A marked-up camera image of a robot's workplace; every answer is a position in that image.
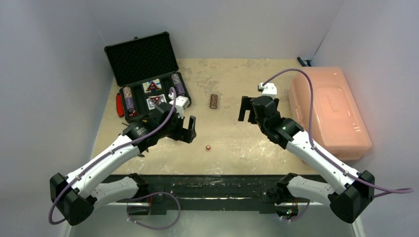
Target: tabletop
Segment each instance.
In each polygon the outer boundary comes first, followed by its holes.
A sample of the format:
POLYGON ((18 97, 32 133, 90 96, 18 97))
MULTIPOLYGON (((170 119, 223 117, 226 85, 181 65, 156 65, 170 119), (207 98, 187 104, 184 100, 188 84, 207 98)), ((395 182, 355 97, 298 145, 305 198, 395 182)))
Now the tabletop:
MULTIPOLYGON (((238 122, 242 96, 260 95, 257 85, 287 68, 300 68, 294 59, 178 59, 179 72, 192 98, 185 111, 195 116, 197 137, 191 144, 159 140, 145 157, 135 157, 114 174, 316 174, 295 155, 271 143, 257 125, 238 122), (217 109, 210 109, 210 95, 218 95, 217 109)), ((278 89, 278 110, 291 117, 288 90, 296 73, 285 73, 272 82, 278 89)), ((106 149, 126 126, 116 111, 120 87, 113 81, 99 127, 93 157, 106 149)))

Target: beige table surface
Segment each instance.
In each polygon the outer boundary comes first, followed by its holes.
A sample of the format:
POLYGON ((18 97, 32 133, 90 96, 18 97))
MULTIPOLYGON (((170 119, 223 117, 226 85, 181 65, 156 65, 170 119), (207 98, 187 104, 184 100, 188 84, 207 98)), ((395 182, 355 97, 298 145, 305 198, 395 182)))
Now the beige table surface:
MULTIPOLYGON (((197 137, 191 144, 161 139, 145 157, 136 157, 114 174, 314 174, 299 158, 275 145, 257 125, 238 122, 241 97, 256 97, 260 82, 286 68, 300 68, 293 59, 178 59, 192 105, 185 115, 197 118, 197 137), (211 94, 218 108, 209 108, 211 94)), ((291 117, 288 89, 296 73, 288 72, 273 82, 278 89, 279 111, 291 117)), ((98 155, 126 127, 116 112, 119 87, 113 81, 93 155, 98 155)))

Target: pink plastic bin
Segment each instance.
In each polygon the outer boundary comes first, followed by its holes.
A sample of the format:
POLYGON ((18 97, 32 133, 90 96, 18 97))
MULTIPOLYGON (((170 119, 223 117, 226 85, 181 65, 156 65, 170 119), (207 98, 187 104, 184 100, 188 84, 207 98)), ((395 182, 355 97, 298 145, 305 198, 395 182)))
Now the pink plastic bin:
MULTIPOLYGON (((313 139, 339 160, 355 160, 371 148, 345 76, 337 67, 304 67, 314 90, 313 139)), ((301 73, 289 91, 292 117, 308 131, 310 87, 301 73)))

